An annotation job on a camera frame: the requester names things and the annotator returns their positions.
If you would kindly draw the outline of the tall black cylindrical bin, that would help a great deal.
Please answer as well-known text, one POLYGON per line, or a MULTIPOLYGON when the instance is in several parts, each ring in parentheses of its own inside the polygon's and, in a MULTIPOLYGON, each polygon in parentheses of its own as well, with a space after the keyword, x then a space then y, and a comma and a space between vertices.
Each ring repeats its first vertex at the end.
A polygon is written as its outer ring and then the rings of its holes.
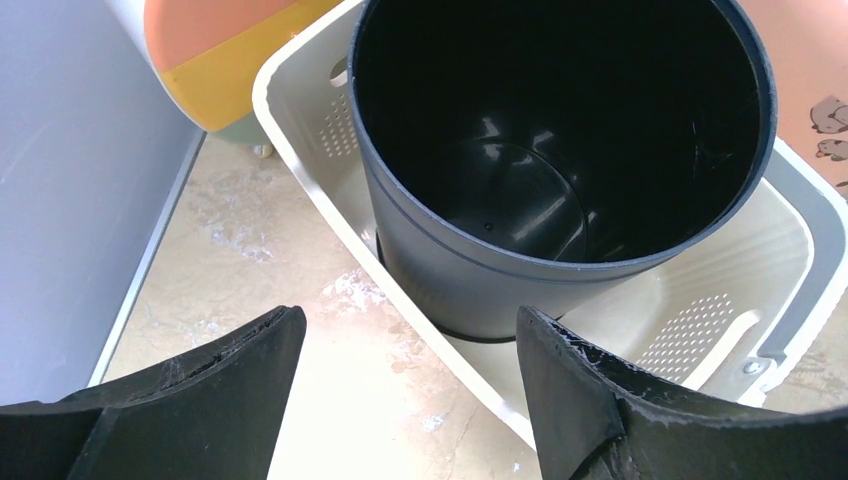
POLYGON ((776 135, 735 1, 367 1, 347 73, 383 263, 472 341, 706 239, 776 135))

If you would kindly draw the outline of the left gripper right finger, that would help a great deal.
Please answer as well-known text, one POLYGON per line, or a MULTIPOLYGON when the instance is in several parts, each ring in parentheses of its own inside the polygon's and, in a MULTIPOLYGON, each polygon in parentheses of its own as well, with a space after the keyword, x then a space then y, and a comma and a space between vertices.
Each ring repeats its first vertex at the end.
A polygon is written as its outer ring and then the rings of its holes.
POLYGON ((843 479, 845 408, 789 414, 656 376, 534 307, 517 355, 546 479, 843 479))

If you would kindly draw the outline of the large orange plastic bucket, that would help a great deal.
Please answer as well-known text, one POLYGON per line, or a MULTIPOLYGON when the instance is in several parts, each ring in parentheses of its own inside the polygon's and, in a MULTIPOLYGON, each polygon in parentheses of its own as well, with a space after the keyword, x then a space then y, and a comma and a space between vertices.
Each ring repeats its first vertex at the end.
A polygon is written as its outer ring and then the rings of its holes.
POLYGON ((778 136, 847 195, 847 3, 748 0, 777 83, 778 136))

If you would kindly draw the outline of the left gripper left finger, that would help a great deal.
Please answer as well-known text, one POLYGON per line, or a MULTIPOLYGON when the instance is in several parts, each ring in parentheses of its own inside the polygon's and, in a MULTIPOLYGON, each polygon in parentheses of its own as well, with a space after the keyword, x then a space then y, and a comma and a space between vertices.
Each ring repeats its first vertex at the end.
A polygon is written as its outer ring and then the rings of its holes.
POLYGON ((58 401, 1 409, 5 479, 264 479, 306 333, 279 306, 58 401))

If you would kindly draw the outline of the cream plastic storage basket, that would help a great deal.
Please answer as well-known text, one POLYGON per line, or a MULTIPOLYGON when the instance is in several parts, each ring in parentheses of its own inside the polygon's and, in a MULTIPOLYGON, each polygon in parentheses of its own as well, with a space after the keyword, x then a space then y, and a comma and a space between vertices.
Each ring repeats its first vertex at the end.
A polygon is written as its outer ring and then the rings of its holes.
MULTIPOLYGON (((349 115, 345 56, 360 15, 344 1, 260 68, 259 123, 325 221, 454 375, 533 440, 515 345, 441 333, 385 270, 349 115)), ((669 381, 761 406, 813 344, 847 287, 845 199, 777 140, 753 197, 726 226, 563 318, 586 340, 669 381)))

